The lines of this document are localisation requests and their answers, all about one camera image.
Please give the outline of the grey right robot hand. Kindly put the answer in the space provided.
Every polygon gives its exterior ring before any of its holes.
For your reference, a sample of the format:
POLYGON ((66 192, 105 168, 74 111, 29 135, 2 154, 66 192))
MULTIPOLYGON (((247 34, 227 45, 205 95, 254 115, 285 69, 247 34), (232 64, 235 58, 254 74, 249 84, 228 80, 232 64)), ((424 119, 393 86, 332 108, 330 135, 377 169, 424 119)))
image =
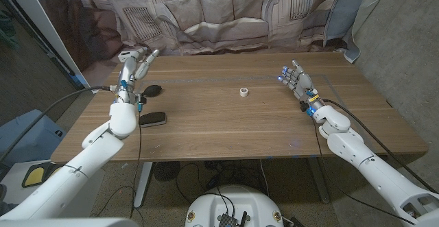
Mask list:
POLYGON ((299 100, 300 109, 309 116, 324 106, 318 91, 315 89, 310 76, 303 71, 303 68, 295 59, 292 60, 292 67, 284 66, 278 81, 293 91, 294 96, 299 100))

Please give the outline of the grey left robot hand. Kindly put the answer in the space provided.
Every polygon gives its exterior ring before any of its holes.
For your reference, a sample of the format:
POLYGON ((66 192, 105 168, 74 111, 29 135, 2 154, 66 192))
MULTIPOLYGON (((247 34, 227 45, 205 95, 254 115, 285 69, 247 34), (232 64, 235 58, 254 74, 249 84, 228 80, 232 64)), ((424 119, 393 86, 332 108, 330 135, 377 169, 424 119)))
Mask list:
POLYGON ((115 90, 115 103, 134 103, 134 87, 136 81, 146 76, 151 63, 159 54, 160 50, 156 49, 147 56, 146 47, 142 47, 136 51, 125 51, 121 53, 126 59, 119 73, 115 90))

